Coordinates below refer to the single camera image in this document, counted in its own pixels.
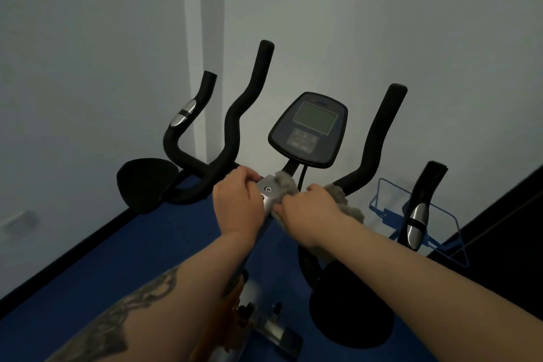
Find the person's right arm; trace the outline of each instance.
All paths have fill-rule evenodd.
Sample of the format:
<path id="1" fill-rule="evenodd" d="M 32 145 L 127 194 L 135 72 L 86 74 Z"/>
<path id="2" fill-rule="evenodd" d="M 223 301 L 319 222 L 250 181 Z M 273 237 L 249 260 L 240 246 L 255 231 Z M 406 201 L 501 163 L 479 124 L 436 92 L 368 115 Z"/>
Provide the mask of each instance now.
<path id="1" fill-rule="evenodd" d="M 306 247 L 347 266 L 441 362 L 536 361 L 543 322 L 438 263 L 344 215 L 326 190 L 285 196 L 275 212 Z"/>

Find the hand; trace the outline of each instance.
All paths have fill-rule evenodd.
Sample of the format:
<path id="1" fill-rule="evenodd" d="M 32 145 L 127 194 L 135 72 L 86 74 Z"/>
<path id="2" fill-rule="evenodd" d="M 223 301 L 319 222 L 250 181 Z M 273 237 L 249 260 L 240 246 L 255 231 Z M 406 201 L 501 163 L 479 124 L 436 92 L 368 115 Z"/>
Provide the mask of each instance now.
<path id="1" fill-rule="evenodd" d="M 307 192 L 285 195 L 280 204 L 274 206 L 288 233 L 303 246 L 322 246 L 326 232 L 342 219 L 336 201 L 322 187 L 311 184 Z"/>
<path id="2" fill-rule="evenodd" d="M 264 202 L 256 186 L 261 177 L 240 166 L 213 187 L 213 208 L 222 235 L 239 234 L 255 243 L 264 223 Z"/>

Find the blue bracket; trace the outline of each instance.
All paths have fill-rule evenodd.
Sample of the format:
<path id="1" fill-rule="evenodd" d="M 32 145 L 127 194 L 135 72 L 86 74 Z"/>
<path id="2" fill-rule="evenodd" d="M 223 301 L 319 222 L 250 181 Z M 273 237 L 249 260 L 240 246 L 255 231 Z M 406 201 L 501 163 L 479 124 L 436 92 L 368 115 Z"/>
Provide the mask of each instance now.
<path id="1" fill-rule="evenodd" d="M 390 180 L 380 178 L 379 181 L 377 182 L 377 193 L 375 194 L 375 196 L 373 197 L 373 199 L 370 202 L 370 206 L 369 206 L 370 210 L 381 218 L 381 221 L 383 222 L 384 225 L 394 229 L 394 231 L 392 232 L 392 235 L 389 236 L 389 239 L 397 240 L 398 236 L 400 235 L 400 230 L 402 228 L 402 223 L 404 221 L 404 217 L 403 217 L 403 215 L 397 214 L 396 212 L 393 212 L 392 210 L 387 209 L 387 208 L 383 208 L 383 210 L 377 209 L 377 201 L 379 199 L 379 190 L 381 188 L 381 181 L 382 180 L 384 182 L 386 182 L 386 183 L 391 184 L 392 186 L 394 186 L 394 187 L 396 187 L 396 188 L 398 188 L 400 190 L 403 190 L 408 195 L 410 195 L 411 192 L 409 192 L 408 190 L 406 190 L 406 189 L 404 189 L 402 187 L 399 187 L 398 185 L 392 183 Z M 409 204 L 409 198 L 408 198 L 407 202 L 404 203 L 404 205 L 402 206 L 403 214 L 405 214 L 408 204 Z M 433 206 L 436 209 L 441 210 L 443 213 L 451 216 L 452 219 L 454 220 L 455 224 L 456 224 L 456 228 L 457 228 L 458 232 L 456 233 L 454 238 L 451 241 L 449 241 L 448 243 L 446 243 L 446 244 L 440 244 L 433 237 L 431 237 L 428 234 L 428 232 L 426 232 L 426 235 L 424 236 L 424 240 L 423 240 L 423 245 L 428 246 L 431 249 L 434 249 L 436 252 L 438 252 L 441 255 L 445 256 L 447 259 L 450 259 L 453 262 L 456 262 L 458 265 L 460 265 L 460 266 L 462 266 L 464 268 L 467 268 L 470 265 L 470 263 L 469 263 L 469 260 L 467 258 L 466 247 L 465 247 L 464 241 L 462 240 L 462 235 L 460 234 L 460 226 L 458 225 L 458 220 L 456 219 L 456 217 L 453 214 L 447 212 L 446 210 L 440 208 L 439 206 L 436 206 L 436 205 L 434 205 L 432 203 L 430 203 L 430 206 Z M 464 253 L 465 263 L 460 263 L 457 260 L 453 259 L 452 256 L 450 256 L 451 251 L 454 248 L 458 248 L 458 247 Z"/>

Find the wall outlet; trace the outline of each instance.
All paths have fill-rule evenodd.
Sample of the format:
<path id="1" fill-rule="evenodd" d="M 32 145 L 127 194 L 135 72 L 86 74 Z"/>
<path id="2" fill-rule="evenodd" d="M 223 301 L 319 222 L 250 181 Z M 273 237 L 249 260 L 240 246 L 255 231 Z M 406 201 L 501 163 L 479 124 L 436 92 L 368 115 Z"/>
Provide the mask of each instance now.
<path id="1" fill-rule="evenodd" d="M 32 233 L 39 222 L 38 215 L 32 210 L 25 210 L 0 223 L 0 241 L 23 238 Z"/>

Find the person's left hand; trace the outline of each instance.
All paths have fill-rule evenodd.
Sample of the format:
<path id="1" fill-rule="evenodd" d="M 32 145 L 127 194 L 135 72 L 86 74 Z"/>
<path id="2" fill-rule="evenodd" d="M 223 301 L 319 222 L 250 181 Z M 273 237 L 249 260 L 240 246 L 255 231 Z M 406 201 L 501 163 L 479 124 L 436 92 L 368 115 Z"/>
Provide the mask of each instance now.
<path id="1" fill-rule="evenodd" d="M 238 233 L 254 244 L 264 223 L 264 202 L 256 186 L 261 176 L 240 166 L 213 188 L 213 208 L 222 235 Z"/>

